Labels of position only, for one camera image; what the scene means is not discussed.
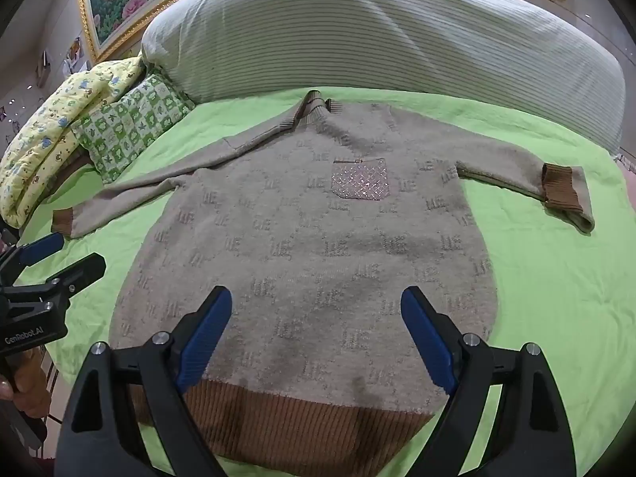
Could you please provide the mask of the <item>person's left hand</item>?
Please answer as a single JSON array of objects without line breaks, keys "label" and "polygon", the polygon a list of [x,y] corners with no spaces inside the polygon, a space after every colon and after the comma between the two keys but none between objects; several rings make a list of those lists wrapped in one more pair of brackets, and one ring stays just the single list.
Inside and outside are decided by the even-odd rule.
[{"label": "person's left hand", "polygon": [[50,392],[47,390],[47,375],[41,367],[43,352],[35,348],[23,352],[15,367],[15,386],[6,376],[1,376],[1,399],[10,401],[21,412],[35,419],[43,419],[50,412]]}]

